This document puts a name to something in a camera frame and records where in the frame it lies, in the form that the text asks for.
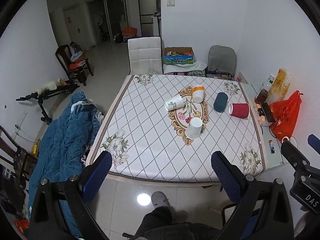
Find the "white paper cup green text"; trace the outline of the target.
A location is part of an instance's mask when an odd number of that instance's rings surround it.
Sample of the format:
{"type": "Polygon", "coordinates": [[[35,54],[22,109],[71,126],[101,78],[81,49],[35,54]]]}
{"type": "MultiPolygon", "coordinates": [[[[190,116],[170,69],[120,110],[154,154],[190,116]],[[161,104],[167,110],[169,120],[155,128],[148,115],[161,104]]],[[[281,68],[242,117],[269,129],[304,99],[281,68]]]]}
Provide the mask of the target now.
{"type": "Polygon", "coordinates": [[[180,96],[180,94],[175,95],[171,99],[167,100],[164,103],[165,109],[169,111],[173,111],[175,109],[182,108],[184,106],[183,98],[180,96]]]}

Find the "dark teal paper cup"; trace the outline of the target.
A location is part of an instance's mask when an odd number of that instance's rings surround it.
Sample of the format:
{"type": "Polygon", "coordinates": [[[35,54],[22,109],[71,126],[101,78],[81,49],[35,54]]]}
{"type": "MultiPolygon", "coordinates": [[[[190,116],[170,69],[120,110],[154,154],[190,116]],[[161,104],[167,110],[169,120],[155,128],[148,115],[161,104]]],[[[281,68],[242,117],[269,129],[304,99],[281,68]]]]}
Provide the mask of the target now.
{"type": "Polygon", "coordinates": [[[227,106],[227,102],[228,102],[228,95],[223,92],[219,92],[213,104],[214,110],[218,113],[224,112],[227,106]]]}

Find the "orange and white paper cup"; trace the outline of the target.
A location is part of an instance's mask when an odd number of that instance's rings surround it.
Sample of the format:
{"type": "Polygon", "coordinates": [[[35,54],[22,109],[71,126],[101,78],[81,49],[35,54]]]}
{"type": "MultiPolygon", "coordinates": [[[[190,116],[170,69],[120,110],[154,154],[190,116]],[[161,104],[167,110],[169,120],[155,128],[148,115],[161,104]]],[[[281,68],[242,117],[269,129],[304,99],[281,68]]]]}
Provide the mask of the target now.
{"type": "Polygon", "coordinates": [[[193,102],[201,103],[204,100],[204,91],[205,88],[203,86],[196,86],[191,91],[191,97],[193,102]]]}

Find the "floral diamond pattern tablecloth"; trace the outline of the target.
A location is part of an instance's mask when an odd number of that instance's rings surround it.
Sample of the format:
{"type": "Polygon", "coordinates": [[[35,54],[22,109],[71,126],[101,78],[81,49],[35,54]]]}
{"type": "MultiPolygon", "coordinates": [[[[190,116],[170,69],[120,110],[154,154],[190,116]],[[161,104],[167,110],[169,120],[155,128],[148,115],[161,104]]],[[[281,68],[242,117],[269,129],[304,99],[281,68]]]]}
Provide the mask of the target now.
{"type": "Polygon", "coordinates": [[[112,155],[115,176],[166,183],[217,181],[211,156],[221,151],[244,174],[265,170],[263,136],[256,118],[218,113],[213,104],[219,92],[228,104],[248,103],[245,86],[235,81],[177,75],[129,75],[112,103],[86,164],[99,154],[112,155]],[[204,100],[195,103],[191,91],[203,86],[204,100]],[[180,94],[184,106],[167,111],[164,103],[180,94]],[[193,117],[201,118],[198,138],[187,138],[185,130],[193,117]]]}

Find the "grey cushioned chair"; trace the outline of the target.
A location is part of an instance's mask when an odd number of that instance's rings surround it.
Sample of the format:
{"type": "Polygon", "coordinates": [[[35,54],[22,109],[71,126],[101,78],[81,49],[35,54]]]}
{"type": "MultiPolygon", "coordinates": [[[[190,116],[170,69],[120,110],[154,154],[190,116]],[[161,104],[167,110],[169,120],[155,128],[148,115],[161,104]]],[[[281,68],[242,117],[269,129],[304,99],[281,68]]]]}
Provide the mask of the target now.
{"type": "Polygon", "coordinates": [[[236,53],[230,47],[214,45],[208,54],[206,77],[233,80],[236,71],[236,53]]]}

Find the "brown glass jar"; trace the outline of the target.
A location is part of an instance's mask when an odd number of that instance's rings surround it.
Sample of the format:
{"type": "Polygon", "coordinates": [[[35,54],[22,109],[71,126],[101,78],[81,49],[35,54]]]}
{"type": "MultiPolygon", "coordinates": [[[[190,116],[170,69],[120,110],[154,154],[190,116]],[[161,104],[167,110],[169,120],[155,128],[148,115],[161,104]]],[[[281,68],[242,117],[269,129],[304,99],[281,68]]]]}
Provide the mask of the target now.
{"type": "Polygon", "coordinates": [[[266,101],[268,97],[268,91],[265,89],[262,89],[259,94],[255,97],[254,101],[256,104],[261,104],[266,101]]]}

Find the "yellow snack bag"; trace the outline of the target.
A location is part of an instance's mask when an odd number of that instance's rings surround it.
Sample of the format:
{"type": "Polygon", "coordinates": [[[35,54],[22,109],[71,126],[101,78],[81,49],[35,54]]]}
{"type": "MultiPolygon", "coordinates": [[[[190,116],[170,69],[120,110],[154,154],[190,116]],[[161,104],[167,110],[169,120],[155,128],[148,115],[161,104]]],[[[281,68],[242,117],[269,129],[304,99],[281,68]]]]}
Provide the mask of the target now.
{"type": "Polygon", "coordinates": [[[266,102],[268,104],[284,100],[290,83],[287,71],[279,68],[276,78],[274,79],[271,88],[268,91],[266,102]]]}

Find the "white padded chair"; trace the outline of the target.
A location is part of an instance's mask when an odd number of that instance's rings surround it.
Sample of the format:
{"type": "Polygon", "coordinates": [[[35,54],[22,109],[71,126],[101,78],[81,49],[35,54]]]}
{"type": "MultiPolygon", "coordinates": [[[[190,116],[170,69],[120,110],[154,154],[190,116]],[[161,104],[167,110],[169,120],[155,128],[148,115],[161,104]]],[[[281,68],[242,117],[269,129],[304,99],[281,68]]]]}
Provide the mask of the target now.
{"type": "Polygon", "coordinates": [[[127,41],[131,75],[162,75],[162,41],[159,36],[127,41]]]}

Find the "red ribbed paper cup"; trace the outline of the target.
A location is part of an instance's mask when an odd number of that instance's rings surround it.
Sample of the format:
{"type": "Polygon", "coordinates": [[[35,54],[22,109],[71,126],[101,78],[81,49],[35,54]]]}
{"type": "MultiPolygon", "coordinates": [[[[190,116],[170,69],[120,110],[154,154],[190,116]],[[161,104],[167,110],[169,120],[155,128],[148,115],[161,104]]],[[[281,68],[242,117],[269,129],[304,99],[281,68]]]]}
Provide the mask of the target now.
{"type": "Polygon", "coordinates": [[[240,119],[247,119],[250,113],[248,103],[232,103],[229,106],[229,115],[240,119]]]}

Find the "black tripod stand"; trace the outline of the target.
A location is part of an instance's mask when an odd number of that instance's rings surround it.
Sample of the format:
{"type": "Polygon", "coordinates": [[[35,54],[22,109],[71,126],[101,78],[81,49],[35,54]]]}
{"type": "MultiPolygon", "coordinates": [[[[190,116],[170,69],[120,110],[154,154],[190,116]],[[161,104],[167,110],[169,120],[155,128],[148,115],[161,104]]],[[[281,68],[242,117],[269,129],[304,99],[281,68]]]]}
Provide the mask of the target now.
{"type": "Polygon", "coordinates": [[[44,109],[44,100],[48,100],[49,98],[52,98],[60,94],[72,94],[79,87],[80,86],[73,80],[65,81],[63,79],[58,79],[57,81],[48,82],[44,85],[43,88],[35,90],[33,93],[29,95],[20,97],[16,99],[16,101],[22,102],[29,101],[31,99],[36,100],[42,113],[41,121],[49,125],[52,122],[52,118],[49,117],[46,110],[44,109]]]}

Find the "cardboard box with items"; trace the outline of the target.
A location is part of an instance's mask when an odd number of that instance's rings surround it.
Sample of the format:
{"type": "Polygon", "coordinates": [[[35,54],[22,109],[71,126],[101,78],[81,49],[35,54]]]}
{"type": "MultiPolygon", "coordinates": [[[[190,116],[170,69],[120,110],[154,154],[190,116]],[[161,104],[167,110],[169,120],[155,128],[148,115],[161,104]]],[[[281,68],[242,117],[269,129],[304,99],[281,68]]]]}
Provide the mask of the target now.
{"type": "Polygon", "coordinates": [[[163,50],[164,64],[193,64],[194,52],[191,47],[167,47],[163,50]]]}

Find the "blue quilted blanket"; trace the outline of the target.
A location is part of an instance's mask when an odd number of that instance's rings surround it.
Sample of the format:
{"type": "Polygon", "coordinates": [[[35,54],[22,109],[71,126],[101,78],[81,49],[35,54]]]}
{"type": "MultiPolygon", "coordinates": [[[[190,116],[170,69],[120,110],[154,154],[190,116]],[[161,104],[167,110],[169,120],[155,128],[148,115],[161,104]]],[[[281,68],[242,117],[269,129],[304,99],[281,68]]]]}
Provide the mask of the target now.
{"type": "Polygon", "coordinates": [[[43,179],[51,183],[66,181],[84,171],[81,159],[93,145],[99,128],[97,106],[83,91],[72,94],[67,107],[48,126],[41,140],[39,159],[29,180],[29,214],[43,179]]]}

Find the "grey slipper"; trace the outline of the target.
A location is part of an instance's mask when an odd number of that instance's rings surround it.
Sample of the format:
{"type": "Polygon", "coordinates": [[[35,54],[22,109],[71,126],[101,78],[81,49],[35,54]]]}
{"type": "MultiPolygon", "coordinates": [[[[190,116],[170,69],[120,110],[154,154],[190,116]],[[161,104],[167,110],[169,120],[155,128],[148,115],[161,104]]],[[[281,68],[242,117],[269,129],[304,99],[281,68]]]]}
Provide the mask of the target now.
{"type": "Polygon", "coordinates": [[[154,208],[170,206],[168,198],[161,191],[156,191],[151,195],[151,202],[154,208]]]}

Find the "orange plastic bag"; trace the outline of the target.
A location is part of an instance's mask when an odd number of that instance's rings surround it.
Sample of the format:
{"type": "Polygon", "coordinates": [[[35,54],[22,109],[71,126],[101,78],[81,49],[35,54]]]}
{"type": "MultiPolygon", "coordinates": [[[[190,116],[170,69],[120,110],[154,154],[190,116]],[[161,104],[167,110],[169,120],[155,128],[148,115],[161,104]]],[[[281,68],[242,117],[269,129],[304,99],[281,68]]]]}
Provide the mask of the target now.
{"type": "Polygon", "coordinates": [[[271,125],[271,131],[279,141],[293,135],[302,103],[302,95],[303,93],[296,90],[288,99],[269,105],[275,120],[275,123],[271,125]]]}

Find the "dark wooden chair near left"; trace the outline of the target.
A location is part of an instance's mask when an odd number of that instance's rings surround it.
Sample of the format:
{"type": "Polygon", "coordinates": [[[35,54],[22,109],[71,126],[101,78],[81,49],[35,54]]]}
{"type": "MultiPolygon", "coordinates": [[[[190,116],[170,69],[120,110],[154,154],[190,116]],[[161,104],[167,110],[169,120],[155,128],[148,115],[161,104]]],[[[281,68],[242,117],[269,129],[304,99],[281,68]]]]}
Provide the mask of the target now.
{"type": "Polygon", "coordinates": [[[3,127],[1,127],[1,134],[4,134],[11,144],[16,148],[11,148],[10,145],[1,138],[1,150],[11,157],[13,161],[9,161],[5,157],[1,157],[1,159],[13,166],[14,183],[21,190],[25,190],[26,182],[29,181],[30,176],[38,162],[38,158],[19,146],[3,127]]]}

